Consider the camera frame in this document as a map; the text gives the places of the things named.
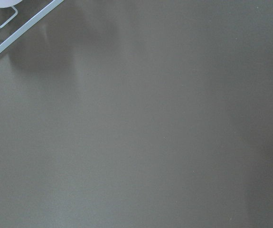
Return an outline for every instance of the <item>gray surface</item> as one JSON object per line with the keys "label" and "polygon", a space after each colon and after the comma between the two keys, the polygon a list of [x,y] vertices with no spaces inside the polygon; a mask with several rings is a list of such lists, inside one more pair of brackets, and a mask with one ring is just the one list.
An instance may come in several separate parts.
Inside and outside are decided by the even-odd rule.
{"label": "gray surface", "polygon": [[67,0],[25,34],[2,227],[273,227],[273,1]]}

